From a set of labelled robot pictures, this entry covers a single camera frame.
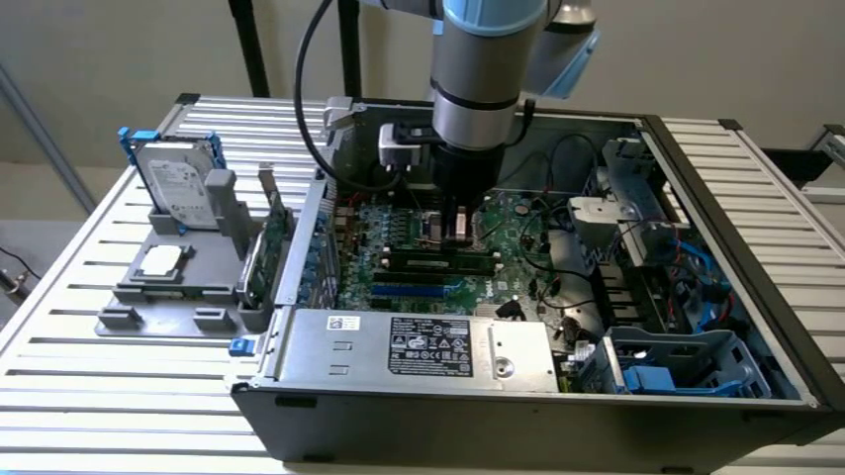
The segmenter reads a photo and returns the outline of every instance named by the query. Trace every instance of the white wall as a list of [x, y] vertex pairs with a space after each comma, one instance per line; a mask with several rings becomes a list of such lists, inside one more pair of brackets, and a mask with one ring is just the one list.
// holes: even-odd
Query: white wall
[[[272, 92], [286, 97], [316, 1], [254, 3]], [[845, 122], [840, 0], [593, 4], [604, 36], [565, 107], [735, 118], [766, 146], [803, 146], [822, 123]], [[116, 128], [154, 126], [180, 92], [249, 93], [225, 0], [0, 0], [0, 12], [0, 60], [76, 164], [122, 165]], [[361, 25], [364, 93], [421, 98], [429, 22], [364, 9]], [[330, 9], [304, 95], [340, 93]], [[41, 159], [6, 112], [0, 161]]]

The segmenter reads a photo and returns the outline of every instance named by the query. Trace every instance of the aluminum slatted table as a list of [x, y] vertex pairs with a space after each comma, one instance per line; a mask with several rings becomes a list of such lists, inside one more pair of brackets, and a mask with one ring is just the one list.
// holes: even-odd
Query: aluminum slatted table
[[[308, 104], [305, 113], [316, 131], [320, 104]], [[723, 131], [715, 122], [666, 122], [748, 244], [772, 246], [758, 257], [845, 372], [845, 270], [831, 263], [840, 254], [818, 233], [823, 226], [806, 221], [811, 207], [803, 208], [784, 192], [782, 176], [742, 134]], [[210, 130], [221, 136], [229, 168], [240, 175], [237, 198], [249, 204], [252, 215], [268, 211], [254, 178], [261, 161], [274, 163], [284, 202], [297, 211], [312, 163], [290, 102], [202, 96], [193, 105], [174, 107], [160, 126], [161, 132]], [[149, 208], [146, 191], [128, 169], [0, 333], [0, 470], [483, 473], [285, 465], [266, 456], [228, 397], [224, 375], [245, 377], [256, 368], [248, 360], [229, 361], [226, 340], [94, 334], [96, 312], [150, 230]], [[762, 209], [768, 210], [764, 218], [755, 213]], [[770, 223], [787, 230], [771, 233]], [[786, 272], [780, 264], [794, 259], [806, 269]], [[827, 298], [831, 303], [818, 307]], [[766, 447], [718, 473], [842, 474], [845, 431], [807, 447]]]

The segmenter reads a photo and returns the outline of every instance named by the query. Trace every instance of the power supply label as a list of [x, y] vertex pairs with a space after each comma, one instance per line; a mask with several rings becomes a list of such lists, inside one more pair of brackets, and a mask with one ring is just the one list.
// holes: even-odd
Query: power supply label
[[409, 376], [472, 377], [472, 343], [465, 320], [391, 319], [387, 369]]

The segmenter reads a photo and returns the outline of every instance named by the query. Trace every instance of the warning label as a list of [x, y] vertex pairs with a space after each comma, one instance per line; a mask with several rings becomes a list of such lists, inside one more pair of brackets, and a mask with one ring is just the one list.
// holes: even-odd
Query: warning label
[[391, 373], [472, 377], [468, 321], [391, 319], [389, 342]]

